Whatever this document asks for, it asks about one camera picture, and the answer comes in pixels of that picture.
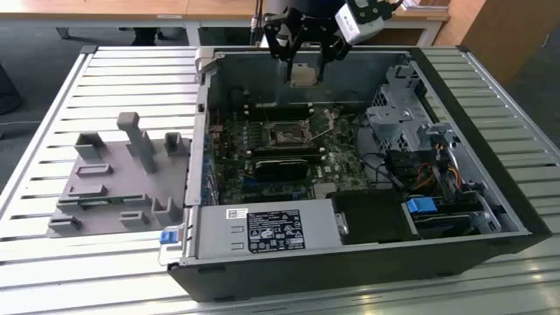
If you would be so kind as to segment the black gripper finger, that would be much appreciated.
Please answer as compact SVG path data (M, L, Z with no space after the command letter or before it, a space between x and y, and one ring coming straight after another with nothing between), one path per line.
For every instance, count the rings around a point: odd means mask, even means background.
M345 41L344 37L340 37L331 31L320 32L317 43L320 44L317 81L323 81L327 64L336 60L343 60L347 57L351 44Z
M280 13L265 13L264 15L264 37L268 43L268 50L273 59L285 62L284 81L292 80L292 68L296 52L301 46L292 38L289 27L297 28L300 12L293 6L284 6Z

